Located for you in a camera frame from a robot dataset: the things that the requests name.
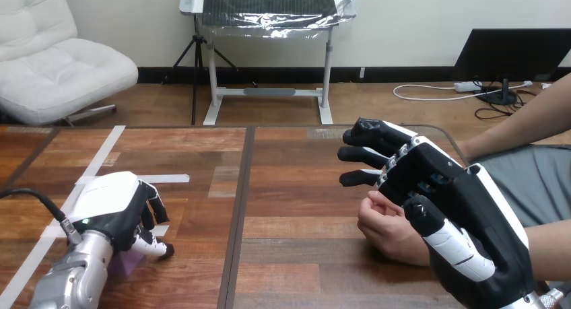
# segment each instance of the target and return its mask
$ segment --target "white wall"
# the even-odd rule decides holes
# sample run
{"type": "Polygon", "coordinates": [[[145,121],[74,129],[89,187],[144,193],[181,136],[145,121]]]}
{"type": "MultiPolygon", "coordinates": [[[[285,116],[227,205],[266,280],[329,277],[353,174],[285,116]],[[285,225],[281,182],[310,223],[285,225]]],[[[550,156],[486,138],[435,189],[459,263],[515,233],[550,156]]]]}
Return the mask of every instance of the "white wall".
{"type": "MultiPolygon", "coordinates": [[[[193,33],[179,0],[67,1],[79,37],[112,46],[141,67],[172,65],[193,33]]],[[[335,29],[333,66],[454,65],[472,28],[571,28],[569,2],[358,0],[357,18],[335,29]]],[[[324,42],[222,37],[216,46],[239,67],[318,67],[324,42]]],[[[182,65],[193,62],[189,55],[182,65]]],[[[571,66],[571,55],[562,65],[571,66]]]]}

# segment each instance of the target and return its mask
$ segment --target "baseboard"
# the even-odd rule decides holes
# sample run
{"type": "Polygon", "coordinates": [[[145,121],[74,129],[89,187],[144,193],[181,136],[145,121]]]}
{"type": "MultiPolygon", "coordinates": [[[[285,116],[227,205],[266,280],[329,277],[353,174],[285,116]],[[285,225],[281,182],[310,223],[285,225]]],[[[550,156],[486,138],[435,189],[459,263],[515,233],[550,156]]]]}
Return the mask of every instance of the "baseboard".
{"type": "MultiPolygon", "coordinates": [[[[363,78],[359,67],[331,68],[331,82],[435,82],[464,81],[469,79],[452,79],[454,67],[367,67],[363,78]]],[[[559,80],[571,73],[571,67],[560,67],[551,75],[550,81],[559,80]]],[[[321,83],[323,68],[239,68],[236,72],[230,67],[217,68],[217,80],[225,83],[321,83]]],[[[168,76],[168,83],[192,83],[194,67],[140,67],[138,83],[162,83],[168,76]]],[[[208,68],[204,68],[198,76],[199,83],[210,83],[208,68]]]]}

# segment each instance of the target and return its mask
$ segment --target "tripod stand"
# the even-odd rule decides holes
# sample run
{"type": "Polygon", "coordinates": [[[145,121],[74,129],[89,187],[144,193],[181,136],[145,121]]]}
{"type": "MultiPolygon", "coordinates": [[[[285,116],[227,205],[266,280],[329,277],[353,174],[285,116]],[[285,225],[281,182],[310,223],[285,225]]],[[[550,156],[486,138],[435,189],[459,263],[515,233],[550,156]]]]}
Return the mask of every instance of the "tripod stand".
{"type": "MultiPolygon", "coordinates": [[[[206,39],[204,38],[204,36],[200,35],[200,30],[198,27],[198,22],[197,22],[197,17],[196,14],[193,14],[193,19],[194,19],[194,24],[195,24],[195,34],[193,35],[193,39],[191,40],[191,42],[189,43],[189,45],[187,46],[187,48],[184,50],[184,52],[182,52],[182,54],[180,55],[180,57],[178,58],[178,60],[176,61],[176,63],[172,66],[172,74],[174,75],[176,68],[178,67],[178,64],[180,63],[180,61],[182,60],[182,58],[184,58],[184,56],[187,54],[187,52],[191,49],[193,44],[196,44],[195,46],[195,68],[194,68],[194,76],[193,76],[193,115],[192,115],[192,125],[194,125],[196,123],[196,95],[197,95],[197,88],[198,88],[198,77],[202,76],[203,74],[203,70],[204,70],[204,66],[202,64],[202,44],[208,44],[208,41],[206,41],[206,39]]],[[[229,64],[229,66],[231,66],[232,70],[234,70],[235,72],[237,72],[238,74],[240,74],[240,71],[238,70],[238,68],[230,61],[228,60],[227,57],[225,57],[222,53],[220,53],[219,50],[217,50],[216,48],[214,49],[214,53],[216,53],[216,55],[218,55],[219,57],[222,58],[222,60],[226,61],[227,64],[229,64]]],[[[168,83],[170,81],[169,76],[166,75],[162,81],[161,84],[165,84],[168,83]]],[[[251,82],[252,85],[254,86],[254,88],[258,88],[257,83],[255,83],[254,81],[247,81],[247,82],[251,82]]]]}

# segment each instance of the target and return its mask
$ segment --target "white cushioned chair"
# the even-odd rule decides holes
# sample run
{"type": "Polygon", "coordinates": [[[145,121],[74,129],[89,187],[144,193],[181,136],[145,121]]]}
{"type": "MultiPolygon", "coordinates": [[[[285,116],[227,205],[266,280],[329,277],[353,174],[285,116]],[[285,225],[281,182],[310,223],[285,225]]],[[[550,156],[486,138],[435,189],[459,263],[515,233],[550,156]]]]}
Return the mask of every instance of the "white cushioned chair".
{"type": "Polygon", "coordinates": [[[114,109],[72,115],[138,78],[125,55],[76,37],[65,0],[0,0],[0,110],[43,125],[114,109]]]}

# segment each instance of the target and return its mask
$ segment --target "wooden table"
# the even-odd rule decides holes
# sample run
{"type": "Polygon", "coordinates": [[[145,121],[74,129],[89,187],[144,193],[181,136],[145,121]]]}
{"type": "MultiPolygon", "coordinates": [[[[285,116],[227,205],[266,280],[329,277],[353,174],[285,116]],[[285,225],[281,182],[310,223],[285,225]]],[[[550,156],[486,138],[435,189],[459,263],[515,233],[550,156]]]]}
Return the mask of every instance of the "wooden table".
{"type": "MultiPolygon", "coordinates": [[[[357,229],[368,187],[338,182],[361,166],[337,159],[347,128],[126,128],[97,175],[184,173],[191,181],[156,184],[174,257],[146,259],[128,277],[111,274],[99,308],[461,308],[429,269],[384,259],[357,229]]],[[[461,161],[439,129],[411,129],[461,161]]],[[[0,127],[0,143],[17,138],[1,146],[0,167],[12,171],[4,188],[35,188],[59,206],[111,132],[22,131],[0,127]]],[[[51,217],[23,196],[2,200],[0,211],[4,290],[51,217]]],[[[27,308],[64,253],[57,238],[13,308],[27,308]]]]}

